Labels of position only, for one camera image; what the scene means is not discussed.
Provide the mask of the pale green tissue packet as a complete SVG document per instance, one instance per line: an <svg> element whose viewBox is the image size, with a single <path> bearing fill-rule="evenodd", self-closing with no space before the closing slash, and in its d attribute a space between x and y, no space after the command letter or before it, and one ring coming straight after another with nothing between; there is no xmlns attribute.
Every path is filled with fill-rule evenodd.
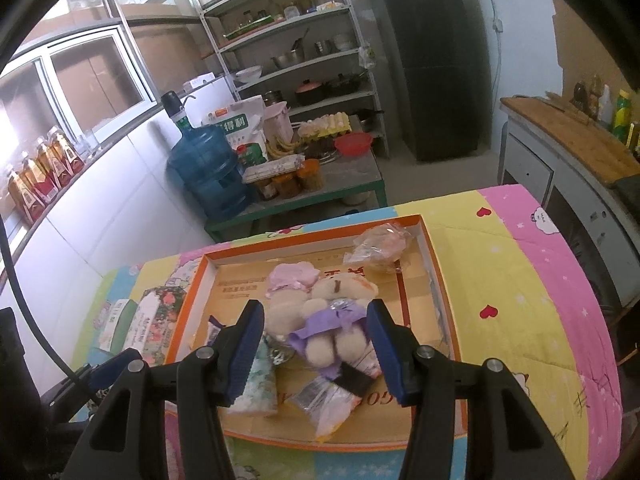
<svg viewBox="0 0 640 480"><path fill-rule="evenodd" d="M276 371L266 338L258 344L243 393L227 412L233 415L267 417L278 412Z"/></svg>

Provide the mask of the pink hat teddy bear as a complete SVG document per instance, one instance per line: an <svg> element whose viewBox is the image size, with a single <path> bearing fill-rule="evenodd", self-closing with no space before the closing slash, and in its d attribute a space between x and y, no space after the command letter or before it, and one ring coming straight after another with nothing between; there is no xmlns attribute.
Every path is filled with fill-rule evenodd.
<svg viewBox="0 0 640 480"><path fill-rule="evenodd" d="M310 262L279 263L267 278L265 331L286 339L305 325L302 307L310 298L320 271Z"/></svg>

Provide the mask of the purple dress teddy bear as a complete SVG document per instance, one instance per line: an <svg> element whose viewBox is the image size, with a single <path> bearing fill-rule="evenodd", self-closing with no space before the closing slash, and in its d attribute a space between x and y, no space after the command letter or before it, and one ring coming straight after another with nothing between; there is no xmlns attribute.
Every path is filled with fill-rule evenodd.
<svg viewBox="0 0 640 480"><path fill-rule="evenodd" d="M367 306L377 296L378 286L360 274L322 278L302 307L305 325L288 335L288 345L320 375L334 379L343 362L354 364L368 348Z"/></svg>

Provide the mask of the pink item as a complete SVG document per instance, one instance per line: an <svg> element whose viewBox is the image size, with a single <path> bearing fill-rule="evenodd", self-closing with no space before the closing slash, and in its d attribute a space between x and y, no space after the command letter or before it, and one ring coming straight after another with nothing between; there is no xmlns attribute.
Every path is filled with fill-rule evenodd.
<svg viewBox="0 0 640 480"><path fill-rule="evenodd" d="M412 234L397 222L379 224L352 241L352 248L345 252L343 263L376 272L398 273L398 261L411 240Z"/></svg>

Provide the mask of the green white tissue box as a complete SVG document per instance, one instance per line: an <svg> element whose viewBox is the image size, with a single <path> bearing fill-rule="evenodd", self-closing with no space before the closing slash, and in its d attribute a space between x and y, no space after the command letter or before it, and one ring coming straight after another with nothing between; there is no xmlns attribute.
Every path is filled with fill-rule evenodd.
<svg viewBox="0 0 640 480"><path fill-rule="evenodd" d="M110 304L99 322L94 346L109 354L121 352L137 308L138 304L128 298Z"/></svg>

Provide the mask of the floral tissue pack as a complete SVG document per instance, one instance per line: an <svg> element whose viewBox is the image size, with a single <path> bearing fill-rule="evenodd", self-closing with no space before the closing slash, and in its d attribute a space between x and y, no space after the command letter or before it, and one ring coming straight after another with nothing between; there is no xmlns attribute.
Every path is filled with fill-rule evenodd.
<svg viewBox="0 0 640 480"><path fill-rule="evenodd" d="M186 299L179 286L146 290L138 303L122 348L136 349L149 366L163 365Z"/></svg>

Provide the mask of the colourful cartoon bed sheet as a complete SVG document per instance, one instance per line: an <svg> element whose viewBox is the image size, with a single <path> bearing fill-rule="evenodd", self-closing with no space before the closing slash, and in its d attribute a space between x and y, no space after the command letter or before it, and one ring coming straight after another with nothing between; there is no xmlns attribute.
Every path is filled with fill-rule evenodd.
<svg viewBox="0 0 640 480"><path fill-rule="evenodd" d="M172 288L189 302L203 258L257 256L375 223L419 223L436 259L452 350L464 362L503 360L525 388L578 479L601 479L620 454L622 394L611 337L566 240L521 185L418 200L291 226L111 271L78 336L74 365L104 360L107 307Z"/></svg>

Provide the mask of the blue water jug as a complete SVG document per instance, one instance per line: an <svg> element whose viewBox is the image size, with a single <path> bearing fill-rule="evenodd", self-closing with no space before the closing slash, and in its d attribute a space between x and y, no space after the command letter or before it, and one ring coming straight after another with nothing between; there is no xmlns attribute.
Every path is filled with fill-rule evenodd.
<svg viewBox="0 0 640 480"><path fill-rule="evenodd" d="M244 211L253 201L243 182L238 154L217 125L194 127L176 92L162 95L165 112L181 133L171 149L168 167L209 220L223 222Z"/></svg>

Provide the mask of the grey side cabinet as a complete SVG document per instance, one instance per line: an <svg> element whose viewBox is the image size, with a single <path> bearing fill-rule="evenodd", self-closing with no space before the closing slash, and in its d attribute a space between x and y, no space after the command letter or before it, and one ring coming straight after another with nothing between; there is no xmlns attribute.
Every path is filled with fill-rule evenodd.
<svg viewBox="0 0 640 480"><path fill-rule="evenodd" d="M639 164L610 134L535 98L501 100L498 181L519 183L574 250L602 306L639 300L639 219L615 183Z"/></svg>

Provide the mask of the bananas bunch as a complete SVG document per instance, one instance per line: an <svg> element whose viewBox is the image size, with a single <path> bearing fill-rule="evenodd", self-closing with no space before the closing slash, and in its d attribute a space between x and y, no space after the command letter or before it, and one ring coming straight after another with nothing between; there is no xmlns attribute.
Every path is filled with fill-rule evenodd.
<svg viewBox="0 0 640 480"><path fill-rule="evenodd" d="M275 136L271 140L266 140L266 150L269 157L273 160L276 160L288 155L296 154L298 146L295 143L286 143L282 141L278 136Z"/></svg>

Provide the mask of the red plastic basket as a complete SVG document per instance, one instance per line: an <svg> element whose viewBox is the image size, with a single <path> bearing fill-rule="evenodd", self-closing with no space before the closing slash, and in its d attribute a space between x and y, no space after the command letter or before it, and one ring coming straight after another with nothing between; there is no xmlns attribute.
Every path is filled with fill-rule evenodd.
<svg viewBox="0 0 640 480"><path fill-rule="evenodd" d="M334 148L343 156L359 157L370 151L373 136L366 132L350 132L334 141Z"/></svg>

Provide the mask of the egg carton tray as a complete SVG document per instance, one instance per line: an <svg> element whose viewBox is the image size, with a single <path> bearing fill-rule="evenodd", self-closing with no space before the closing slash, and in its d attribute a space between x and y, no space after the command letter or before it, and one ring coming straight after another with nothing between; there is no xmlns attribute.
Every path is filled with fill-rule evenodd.
<svg viewBox="0 0 640 480"><path fill-rule="evenodd" d="M298 127L297 135L301 139L320 139L325 136L337 136L350 130L352 126L347 114L338 112L302 122Z"/></svg>

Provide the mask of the green yellow bottle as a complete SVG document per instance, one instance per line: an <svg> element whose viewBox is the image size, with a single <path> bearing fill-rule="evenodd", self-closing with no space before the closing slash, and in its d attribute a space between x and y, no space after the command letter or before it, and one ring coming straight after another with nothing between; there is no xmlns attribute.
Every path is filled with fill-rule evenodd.
<svg viewBox="0 0 640 480"><path fill-rule="evenodd" d="M630 94L620 89L618 92L614 119L612 125L613 136L623 144L627 143L628 132L631 123L631 98Z"/></svg>

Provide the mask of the grey metal shelf rack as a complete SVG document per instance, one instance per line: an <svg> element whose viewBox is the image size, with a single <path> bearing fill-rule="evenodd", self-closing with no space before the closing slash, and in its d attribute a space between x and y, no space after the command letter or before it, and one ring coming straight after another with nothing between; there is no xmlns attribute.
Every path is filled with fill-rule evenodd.
<svg viewBox="0 0 640 480"><path fill-rule="evenodd" d="M198 16L235 99L283 101L293 124L344 112L388 154L375 57L352 0L209 0Z"/></svg>

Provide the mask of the black refrigerator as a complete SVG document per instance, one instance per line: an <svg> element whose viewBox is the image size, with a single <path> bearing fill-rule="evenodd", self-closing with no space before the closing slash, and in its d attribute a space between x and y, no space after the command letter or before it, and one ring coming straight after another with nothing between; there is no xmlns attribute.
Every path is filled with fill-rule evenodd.
<svg viewBox="0 0 640 480"><path fill-rule="evenodd" d="M477 56L463 0L370 0L402 140L419 162L477 149Z"/></svg>

